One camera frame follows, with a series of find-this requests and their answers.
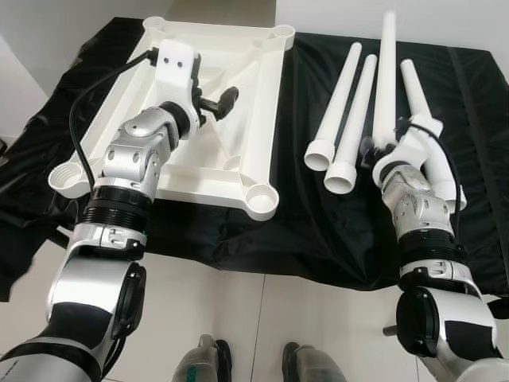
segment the white pipe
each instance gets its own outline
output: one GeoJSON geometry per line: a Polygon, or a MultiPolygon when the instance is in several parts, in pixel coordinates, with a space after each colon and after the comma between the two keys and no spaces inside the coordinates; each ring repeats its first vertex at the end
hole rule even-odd
{"type": "Polygon", "coordinates": [[[334,158],[337,131],[340,129],[344,106],[356,74],[361,50],[362,45],[359,42],[352,44],[315,139],[305,152],[304,162],[311,170],[326,171],[334,158]]]}
{"type": "Polygon", "coordinates": [[[331,193],[349,193],[356,184],[356,160],[363,135],[367,106],[375,77],[376,56],[370,54],[364,61],[352,108],[338,146],[334,163],[325,174],[324,185],[331,193]]]}
{"type": "Polygon", "coordinates": [[[373,143],[385,148],[396,144],[396,14],[386,12],[383,16],[380,43],[379,74],[376,82],[375,116],[373,119],[373,143]]]}
{"type": "MultiPolygon", "coordinates": [[[[425,117],[424,120],[429,119],[431,123],[434,123],[432,122],[433,116],[426,102],[414,62],[412,60],[403,60],[401,63],[401,73],[412,116],[420,115],[425,117]]],[[[447,157],[435,141],[429,137],[427,137],[426,141],[428,146],[428,156],[424,162],[426,177],[435,195],[443,199],[448,205],[449,210],[454,212],[456,186],[447,157]]],[[[464,209],[467,205],[467,199],[463,189],[461,189],[460,199],[461,209],[464,209]]]]}

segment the black tablecloth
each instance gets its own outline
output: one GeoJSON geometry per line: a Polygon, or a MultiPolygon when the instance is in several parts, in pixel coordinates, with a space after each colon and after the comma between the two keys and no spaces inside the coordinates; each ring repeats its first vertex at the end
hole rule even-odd
{"type": "MultiPolygon", "coordinates": [[[[81,89],[125,62],[141,34],[140,21],[125,18],[114,19],[98,32],[0,159],[0,239],[10,243],[8,251],[0,252],[0,287],[6,293],[9,280],[26,270],[33,255],[33,249],[23,251],[17,243],[37,232],[43,236],[41,232],[55,223],[73,226],[76,210],[83,205],[83,200],[70,202],[54,193],[46,181],[49,171],[72,153],[67,124],[72,101],[81,89]]],[[[299,275],[359,290],[397,282],[394,229],[369,172],[360,170],[354,191],[337,196],[325,190],[323,173],[303,163],[353,41],[363,43],[361,62],[367,54],[378,54],[376,40],[307,33],[298,33],[286,54],[270,174],[280,195],[275,217],[259,223],[236,209],[157,200],[148,251],[220,269],[299,275]]],[[[414,60],[433,116],[444,122],[442,138],[468,198],[460,237],[474,278],[484,293],[507,294],[507,83],[489,52],[403,42],[397,50],[398,62],[414,60]]],[[[82,109],[81,134],[110,86],[98,90],[82,109]]],[[[365,134],[371,133],[373,100],[365,134]]],[[[400,75],[397,115],[410,116],[400,75]]]]}

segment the gray floor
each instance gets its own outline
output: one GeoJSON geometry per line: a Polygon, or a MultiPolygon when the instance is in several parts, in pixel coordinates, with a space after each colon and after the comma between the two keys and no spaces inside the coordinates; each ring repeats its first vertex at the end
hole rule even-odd
{"type": "Polygon", "coordinates": [[[166,20],[274,26],[276,0],[175,0],[166,20]]]}

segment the white plastic tube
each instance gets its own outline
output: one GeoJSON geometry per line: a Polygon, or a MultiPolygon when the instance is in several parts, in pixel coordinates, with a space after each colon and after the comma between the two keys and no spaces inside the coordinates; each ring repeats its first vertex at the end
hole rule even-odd
{"type": "MultiPolygon", "coordinates": [[[[412,60],[403,60],[401,63],[401,73],[412,116],[420,115],[431,121],[433,116],[426,102],[414,62],[412,60]]],[[[424,162],[426,177],[435,195],[443,199],[447,203],[449,210],[454,212],[456,185],[453,173],[447,162],[447,157],[435,141],[431,138],[428,138],[427,141],[428,157],[424,162]]],[[[467,199],[463,193],[463,189],[461,189],[460,198],[461,209],[464,209],[467,205],[467,199]]]]}
{"type": "Polygon", "coordinates": [[[362,45],[359,42],[352,44],[315,139],[305,152],[304,162],[311,170],[326,171],[334,158],[337,131],[340,129],[344,106],[356,74],[361,50],[362,45]]]}
{"type": "Polygon", "coordinates": [[[352,108],[338,146],[334,162],[325,174],[324,185],[331,193],[349,193],[356,185],[356,160],[362,138],[367,106],[375,77],[376,56],[370,54],[364,61],[352,108]]]}
{"type": "Polygon", "coordinates": [[[383,16],[382,41],[380,43],[379,74],[376,82],[375,116],[373,119],[373,143],[385,148],[396,143],[396,14],[383,16]]]}

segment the black cable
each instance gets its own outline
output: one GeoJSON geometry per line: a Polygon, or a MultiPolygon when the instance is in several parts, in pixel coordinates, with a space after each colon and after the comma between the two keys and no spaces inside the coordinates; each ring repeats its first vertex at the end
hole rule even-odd
{"type": "Polygon", "coordinates": [[[103,375],[102,378],[106,378],[108,373],[111,371],[113,366],[117,363],[120,357],[120,353],[123,351],[124,346],[126,345],[126,338],[121,337],[115,341],[115,343],[111,346],[111,350],[108,353],[106,362],[104,363],[103,375]]]}
{"type": "Polygon", "coordinates": [[[460,241],[461,186],[460,186],[460,175],[458,174],[458,170],[456,168],[456,165],[454,164],[453,158],[449,153],[449,150],[447,150],[447,148],[442,143],[442,141],[431,130],[423,126],[416,125],[415,123],[412,122],[410,122],[410,124],[408,125],[408,128],[410,127],[413,127],[417,130],[424,131],[425,133],[427,133],[427,135],[429,135],[444,152],[445,158],[447,159],[449,167],[451,168],[451,173],[453,173],[454,187],[456,189],[456,200],[454,201],[453,230],[456,235],[457,241],[460,241]]]}
{"type": "Polygon", "coordinates": [[[85,173],[87,175],[88,184],[90,185],[90,191],[94,189],[94,173],[92,173],[92,169],[90,167],[90,163],[88,163],[87,157],[85,156],[85,153],[83,152],[83,148],[81,147],[80,140],[77,138],[76,134],[76,112],[78,110],[78,107],[80,106],[80,103],[83,101],[83,99],[92,91],[94,91],[96,88],[98,88],[100,85],[106,83],[108,80],[113,79],[114,77],[118,76],[120,73],[125,72],[126,70],[132,68],[133,66],[139,64],[146,58],[149,58],[151,61],[153,61],[153,55],[157,54],[156,50],[149,51],[147,50],[140,56],[134,58],[133,60],[125,63],[124,65],[113,69],[111,72],[106,74],[104,77],[102,77],[100,80],[97,80],[92,85],[90,85],[88,88],[83,90],[74,100],[74,103],[72,103],[71,110],[69,112],[69,131],[71,133],[71,140],[72,145],[74,146],[74,150],[76,150],[76,153],[78,154],[78,158],[80,158],[81,164],[85,170],[85,173]]]}

